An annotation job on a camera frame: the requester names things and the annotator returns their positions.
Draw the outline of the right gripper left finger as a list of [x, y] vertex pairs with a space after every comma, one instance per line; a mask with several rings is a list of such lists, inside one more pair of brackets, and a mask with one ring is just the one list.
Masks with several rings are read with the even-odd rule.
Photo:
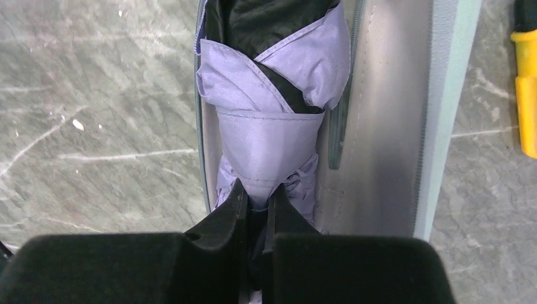
[[247, 204], [236, 182], [186, 232], [34, 237], [3, 269], [1, 302], [245, 302]]

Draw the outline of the lilac folding umbrella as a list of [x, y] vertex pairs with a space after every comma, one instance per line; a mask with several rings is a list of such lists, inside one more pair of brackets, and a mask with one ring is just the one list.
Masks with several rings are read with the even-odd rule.
[[312, 220], [319, 129], [350, 74], [344, 3], [202, 1], [195, 53], [210, 208], [236, 181], [256, 211], [284, 186]]

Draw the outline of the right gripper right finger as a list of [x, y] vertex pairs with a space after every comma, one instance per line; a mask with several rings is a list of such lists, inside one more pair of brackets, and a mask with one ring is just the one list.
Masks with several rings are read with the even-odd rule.
[[264, 303], [454, 303], [443, 263], [419, 239], [323, 235], [284, 186], [268, 201]]

